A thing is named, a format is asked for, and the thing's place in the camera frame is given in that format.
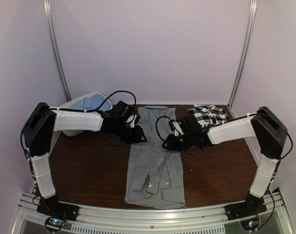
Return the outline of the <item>grey long sleeve shirt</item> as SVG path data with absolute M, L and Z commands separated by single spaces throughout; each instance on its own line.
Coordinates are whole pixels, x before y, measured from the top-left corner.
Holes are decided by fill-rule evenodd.
M 162 148 L 162 139 L 171 133 L 169 119 L 175 108 L 138 108 L 147 142 L 130 148 L 124 202 L 155 209 L 179 209 L 186 205 L 181 154 Z

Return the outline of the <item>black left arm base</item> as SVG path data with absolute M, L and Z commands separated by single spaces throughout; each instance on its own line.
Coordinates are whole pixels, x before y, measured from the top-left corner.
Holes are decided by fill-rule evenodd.
M 37 206 L 38 213 L 69 221 L 76 221 L 78 211 L 78 206 L 60 202 L 56 196 L 42 198 Z

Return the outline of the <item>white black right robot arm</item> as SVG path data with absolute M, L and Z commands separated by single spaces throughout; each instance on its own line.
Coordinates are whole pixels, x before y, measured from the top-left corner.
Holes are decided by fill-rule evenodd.
M 267 106 L 253 113 L 213 126 L 201 126 L 192 114 L 169 123 L 172 134 L 163 140 L 169 151 L 185 151 L 193 146 L 200 149 L 242 138 L 254 138 L 258 143 L 259 162 L 256 175 L 242 204 L 242 211 L 252 215 L 260 208 L 262 199 L 274 181 L 281 161 L 287 156 L 285 142 L 292 142 L 287 127 Z

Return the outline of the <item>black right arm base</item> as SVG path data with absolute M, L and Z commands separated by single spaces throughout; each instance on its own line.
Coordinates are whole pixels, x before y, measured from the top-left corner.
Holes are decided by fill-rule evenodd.
M 249 216 L 256 216 L 267 211 L 263 198 L 246 199 L 243 202 L 232 203 L 225 206 L 228 220 L 243 219 Z

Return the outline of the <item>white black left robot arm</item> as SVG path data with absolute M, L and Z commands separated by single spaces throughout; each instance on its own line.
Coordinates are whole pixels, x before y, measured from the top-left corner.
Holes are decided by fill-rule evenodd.
M 133 108 L 119 101 L 110 110 L 99 108 L 92 110 L 75 110 L 70 108 L 50 107 L 40 102 L 26 121 L 22 129 L 21 138 L 24 140 L 24 150 L 31 171 L 39 190 L 45 199 L 43 208 L 51 216 L 58 216 L 62 212 L 62 205 L 52 197 L 56 189 L 51 176 L 49 156 L 54 132 L 64 130 L 80 130 L 104 132 L 116 135 L 120 142 L 136 144 L 147 141 L 142 127 L 137 123 L 140 119 Z

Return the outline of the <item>black white plaid folded shirt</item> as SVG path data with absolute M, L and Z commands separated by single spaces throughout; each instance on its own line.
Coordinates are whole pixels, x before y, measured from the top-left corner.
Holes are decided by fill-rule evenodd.
M 186 110 L 186 113 L 192 114 L 202 127 L 214 126 L 229 121 L 226 111 L 216 105 L 194 104 L 192 108 Z

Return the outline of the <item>light blue folded shirt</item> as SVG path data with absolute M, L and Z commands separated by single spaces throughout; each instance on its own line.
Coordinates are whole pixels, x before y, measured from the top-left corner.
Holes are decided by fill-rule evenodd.
M 75 110 L 92 110 L 98 108 L 106 99 L 100 93 L 93 94 L 91 97 L 84 97 L 70 106 L 70 109 Z M 112 108 L 112 103 L 107 100 L 98 110 L 108 111 Z

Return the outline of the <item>white plastic laundry basket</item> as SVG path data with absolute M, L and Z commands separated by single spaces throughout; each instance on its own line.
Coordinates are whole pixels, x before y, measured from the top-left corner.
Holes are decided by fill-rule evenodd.
M 60 105 L 59 108 L 70 109 L 70 106 L 71 106 L 72 104 L 74 104 L 75 102 L 81 100 L 81 99 L 84 98 L 84 97 L 91 97 L 93 94 L 96 94 L 96 93 L 99 93 L 99 92 L 92 92 L 92 93 L 89 93 L 89 94 L 86 94 L 86 95 L 80 96 L 80 97 L 78 97 L 78 98 L 75 98 L 75 99 L 73 99 L 73 100 L 71 100 L 71 101 L 68 101 L 68 102 L 66 102 L 66 103 L 64 103 L 64 104 L 62 104 L 62 105 Z M 85 131 L 85 130 L 62 130 L 62 132 L 63 132 L 66 136 L 68 136 L 68 137 L 74 137 L 75 135 L 78 135 L 78 134 L 80 134 L 80 133 L 82 133 L 82 132 L 84 132 L 84 131 Z

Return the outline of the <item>right circuit board with leds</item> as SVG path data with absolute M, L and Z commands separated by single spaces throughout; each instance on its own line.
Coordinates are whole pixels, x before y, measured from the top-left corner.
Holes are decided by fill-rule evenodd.
M 251 218 L 240 221 L 241 228 L 246 232 L 253 232 L 257 230 L 260 225 L 260 220 L 258 218 Z

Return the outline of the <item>circuit board with leds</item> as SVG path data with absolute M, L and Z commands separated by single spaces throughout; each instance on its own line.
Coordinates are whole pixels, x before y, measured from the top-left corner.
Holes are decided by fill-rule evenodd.
M 58 232 L 64 227 L 65 223 L 66 221 L 57 217 L 48 217 L 44 222 L 44 227 L 49 232 Z
M 246 232 L 253 232 L 257 230 L 260 225 L 260 220 L 258 218 L 251 218 L 240 221 L 241 228 Z

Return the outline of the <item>left circuit board with leds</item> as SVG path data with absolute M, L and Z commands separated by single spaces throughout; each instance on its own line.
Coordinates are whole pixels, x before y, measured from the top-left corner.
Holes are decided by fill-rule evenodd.
M 64 227 L 65 223 L 66 221 L 57 217 L 48 217 L 44 222 L 44 227 L 49 232 L 58 232 Z

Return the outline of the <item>silver right corner post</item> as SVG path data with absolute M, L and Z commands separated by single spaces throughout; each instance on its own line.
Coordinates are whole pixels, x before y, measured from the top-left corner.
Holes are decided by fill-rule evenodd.
M 247 17 L 247 25 L 246 25 L 246 31 L 243 41 L 243 47 L 241 51 L 241 56 L 239 60 L 238 69 L 236 72 L 235 82 L 233 85 L 233 89 L 230 95 L 230 99 L 228 102 L 228 107 L 232 108 L 235 102 L 235 98 L 238 94 L 240 83 L 242 80 L 244 68 L 247 62 L 248 58 L 248 52 L 250 49 L 254 29 L 255 29 L 255 23 L 256 23 L 256 17 L 257 17 L 257 10 L 258 10 L 258 1 L 257 0 L 250 0 L 250 6 L 248 10 L 248 17 Z

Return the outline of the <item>silver corner post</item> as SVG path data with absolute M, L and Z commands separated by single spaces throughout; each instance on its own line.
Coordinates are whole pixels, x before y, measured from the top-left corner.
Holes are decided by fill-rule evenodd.
M 257 0 L 250 0 L 250 6 L 248 10 L 248 17 L 247 17 L 247 25 L 246 25 L 246 31 L 243 41 L 243 47 L 241 51 L 241 56 L 239 60 L 238 69 L 236 72 L 235 82 L 233 85 L 233 89 L 230 95 L 230 99 L 228 102 L 228 107 L 232 108 L 235 102 L 235 98 L 238 94 L 240 83 L 242 80 L 244 68 L 247 62 L 248 58 L 248 52 L 250 49 L 254 29 L 255 29 L 255 23 L 256 23 L 256 17 L 257 17 L 257 10 L 258 10 L 258 1 Z
M 55 62 L 57 74 L 59 77 L 59 81 L 61 84 L 61 89 L 62 89 L 62 92 L 63 92 L 66 100 L 71 101 L 72 98 L 71 98 L 70 90 L 69 90 L 69 87 L 68 87 L 68 84 L 66 81 L 66 77 L 65 77 L 61 57 L 60 57 L 60 52 L 59 52 L 59 48 L 58 48 L 58 43 L 57 43 L 51 1 L 44 0 L 43 5 L 44 5 L 44 14 L 45 14 L 45 18 L 47 21 L 48 33 L 49 33 L 49 38 L 50 38 L 50 42 L 51 42 L 54 62 Z

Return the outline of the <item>aluminium front rail frame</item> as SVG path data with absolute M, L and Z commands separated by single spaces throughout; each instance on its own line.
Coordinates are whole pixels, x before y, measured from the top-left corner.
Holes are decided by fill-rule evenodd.
M 111 209 L 79 206 L 76 221 L 67 220 L 56 234 L 295 234 L 280 192 L 273 193 L 275 211 L 269 221 L 256 232 L 242 226 L 248 219 L 260 218 L 263 225 L 273 211 L 273 201 L 264 197 L 267 211 L 259 216 L 230 220 L 226 204 L 176 210 Z M 52 234 L 44 224 L 47 217 L 37 212 L 38 198 L 23 193 L 10 234 Z

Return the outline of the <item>silver left corner post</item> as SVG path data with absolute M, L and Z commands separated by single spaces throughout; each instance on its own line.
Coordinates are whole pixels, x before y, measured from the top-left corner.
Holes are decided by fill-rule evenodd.
M 57 43 L 51 1 L 44 0 L 43 5 L 44 5 L 44 14 L 45 14 L 45 18 L 47 21 L 48 33 L 49 33 L 49 38 L 50 38 L 50 42 L 51 42 L 54 62 L 55 62 L 57 74 L 59 77 L 59 81 L 61 84 L 61 89 L 62 89 L 62 92 L 63 92 L 66 100 L 71 101 L 72 98 L 71 98 L 70 90 L 69 90 L 69 87 L 68 87 L 68 84 L 66 81 L 66 77 L 65 77 L 61 57 L 60 57 L 60 52 L 59 52 L 59 48 L 58 48 L 58 43 Z

